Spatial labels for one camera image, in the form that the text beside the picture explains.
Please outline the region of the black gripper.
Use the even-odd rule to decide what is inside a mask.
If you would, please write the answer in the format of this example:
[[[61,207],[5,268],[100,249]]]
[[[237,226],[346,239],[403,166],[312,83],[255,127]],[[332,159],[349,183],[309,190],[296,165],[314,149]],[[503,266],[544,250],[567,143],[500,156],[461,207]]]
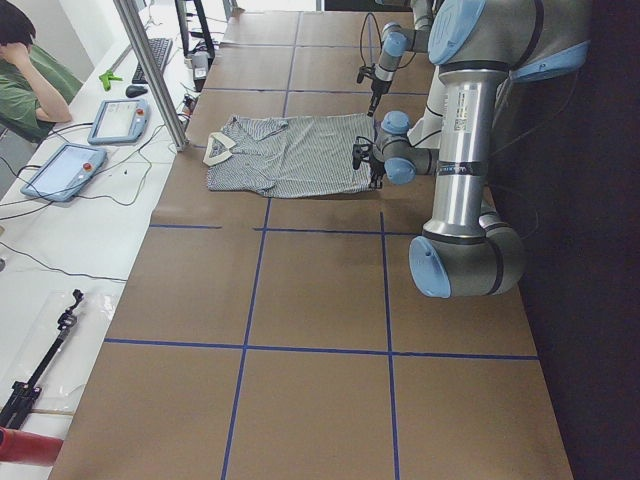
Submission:
[[[374,150],[375,144],[372,140],[357,136],[352,147],[352,167],[354,170],[359,170],[362,164],[367,164],[370,171],[369,188],[381,189],[385,168],[384,163],[377,159]]]
[[[356,82],[362,83],[364,78],[371,80],[372,97],[370,100],[367,115],[373,117],[382,99],[387,94],[393,80],[393,72],[386,70],[380,65],[361,66],[358,70]]]

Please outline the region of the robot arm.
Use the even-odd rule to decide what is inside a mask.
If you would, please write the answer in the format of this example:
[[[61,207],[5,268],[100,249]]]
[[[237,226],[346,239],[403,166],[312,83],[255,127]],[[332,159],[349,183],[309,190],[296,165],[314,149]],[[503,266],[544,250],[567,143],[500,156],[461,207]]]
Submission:
[[[498,88],[578,70],[589,48],[588,1],[414,1],[414,24],[387,24],[377,62],[360,68],[377,107],[407,52],[425,53],[434,77],[424,115],[387,113],[355,166],[372,187],[423,174],[435,179],[433,209],[409,247],[416,287],[430,297],[496,295],[521,278],[519,235],[485,200]]]
[[[443,1],[377,1],[377,4],[394,7],[410,7],[413,12],[414,26],[404,28],[398,23],[385,25],[381,34],[381,50],[376,63],[364,63],[358,71],[357,83],[364,78],[371,80],[372,97],[367,115],[373,117],[382,99],[389,92],[394,75],[402,68],[401,60],[406,52],[427,53],[428,41],[437,12]]]

